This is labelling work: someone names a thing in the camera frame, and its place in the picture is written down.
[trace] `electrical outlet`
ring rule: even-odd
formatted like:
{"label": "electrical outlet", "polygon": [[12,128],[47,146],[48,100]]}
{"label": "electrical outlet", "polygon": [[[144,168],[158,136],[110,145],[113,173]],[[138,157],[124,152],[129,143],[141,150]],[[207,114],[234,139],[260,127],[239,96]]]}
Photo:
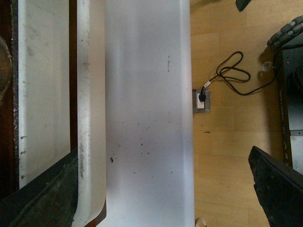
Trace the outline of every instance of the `electrical outlet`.
{"label": "electrical outlet", "polygon": [[200,102],[199,95],[201,90],[193,90],[193,112],[194,113],[209,113],[210,112],[210,90],[204,91],[206,95],[205,102]]}
{"label": "electrical outlet", "polygon": [[200,93],[197,94],[197,109],[205,109],[205,102],[200,102],[199,95]]}

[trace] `black power cord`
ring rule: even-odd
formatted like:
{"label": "black power cord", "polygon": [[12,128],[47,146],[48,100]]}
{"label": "black power cord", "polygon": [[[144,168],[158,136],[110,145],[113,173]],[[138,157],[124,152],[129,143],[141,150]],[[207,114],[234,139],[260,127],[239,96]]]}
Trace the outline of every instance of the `black power cord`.
{"label": "black power cord", "polygon": [[[232,57],[233,57],[234,55],[236,55],[236,54],[240,54],[240,55],[241,55],[240,60],[238,60],[238,61],[237,61],[235,64],[233,64],[232,66],[225,66],[225,67],[222,67],[226,62],[228,62],[228,60],[229,60],[230,58],[232,58]],[[242,92],[240,92],[238,89],[236,89],[236,88],[232,85],[232,83],[229,81],[229,79],[235,80],[235,81],[239,81],[239,82],[242,82],[242,83],[246,83],[246,82],[250,81],[251,75],[250,75],[249,72],[247,72],[246,70],[243,70],[243,69],[236,68],[236,66],[242,61],[243,57],[244,57],[243,52],[241,52],[241,51],[236,51],[236,52],[234,52],[231,56],[229,56],[225,61],[223,61],[223,62],[217,67],[217,69],[216,69],[216,75],[215,75],[213,78],[211,78],[208,82],[206,82],[206,83],[204,84],[203,88],[201,89],[201,94],[199,95],[199,100],[200,100],[200,102],[204,102],[204,101],[205,101],[205,98],[206,98],[206,95],[205,95],[205,93],[204,93],[205,88],[207,88],[207,87],[210,85],[211,81],[213,81],[214,79],[216,79],[216,78],[218,78],[218,77],[221,77],[222,79],[224,79],[224,81],[225,81],[225,82],[226,82],[226,83],[227,83],[227,84],[228,84],[228,85],[229,85],[237,94],[239,94],[239,95],[241,95],[241,96],[248,96],[248,95],[250,95],[250,94],[252,94],[252,93],[254,93],[254,92],[256,92],[256,91],[258,91],[258,90],[260,90],[260,89],[262,89],[262,88],[264,88],[264,87],[267,87],[268,85],[270,85],[271,83],[273,83],[273,82],[275,81],[275,79],[276,79],[276,74],[274,75],[274,77],[272,78],[272,80],[271,80],[270,82],[268,82],[268,83],[266,83],[266,84],[264,84],[264,85],[262,85],[262,86],[260,86],[260,87],[258,87],[258,88],[256,88],[256,89],[254,89],[254,90],[252,90],[252,91],[250,91],[250,92],[248,92],[248,93],[242,93]],[[236,77],[227,77],[227,76],[224,76],[225,73],[227,73],[228,71],[231,71],[231,70],[235,70],[235,71],[242,72],[242,73],[246,74],[248,78],[247,78],[247,79],[239,79],[239,78],[236,78]]]}

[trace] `white cable connector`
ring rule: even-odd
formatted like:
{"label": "white cable connector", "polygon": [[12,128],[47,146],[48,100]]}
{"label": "white cable connector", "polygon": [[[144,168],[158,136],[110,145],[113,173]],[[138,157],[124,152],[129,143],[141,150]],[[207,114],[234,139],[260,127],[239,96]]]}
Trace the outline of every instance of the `white cable connector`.
{"label": "white cable connector", "polygon": [[211,84],[211,82],[210,82],[210,81],[207,81],[207,82],[204,84],[204,88],[207,88],[210,84]]}
{"label": "white cable connector", "polygon": [[263,72],[269,72],[273,68],[273,63],[271,61],[266,61],[262,65]]}

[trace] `white plastic tray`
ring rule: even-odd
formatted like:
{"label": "white plastic tray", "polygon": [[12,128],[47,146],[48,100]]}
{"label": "white plastic tray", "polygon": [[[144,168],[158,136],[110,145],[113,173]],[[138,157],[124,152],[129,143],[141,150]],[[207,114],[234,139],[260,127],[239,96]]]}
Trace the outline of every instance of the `white plastic tray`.
{"label": "white plastic tray", "polygon": [[96,218],[105,203],[104,0],[78,0],[78,206],[73,227]]}
{"label": "white plastic tray", "polygon": [[107,217],[193,227],[188,0],[106,1]]}
{"label": "white plastic tray", "polygon": [[20,0],[19,185],[70,152],[69,2]]}

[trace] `gray cable chain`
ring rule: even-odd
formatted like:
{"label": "gray cable chain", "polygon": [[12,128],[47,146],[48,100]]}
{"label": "gray cable chain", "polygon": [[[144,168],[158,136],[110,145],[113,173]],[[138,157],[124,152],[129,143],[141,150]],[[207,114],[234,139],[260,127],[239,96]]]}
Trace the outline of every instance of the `gray cable chain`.
{"label": "gray cable chain", "polygon": [[289,24],[281,28],[267,42],[272,51],[279,50],[285,43],[289,42],[303,31],[303,16],[296,17]]}

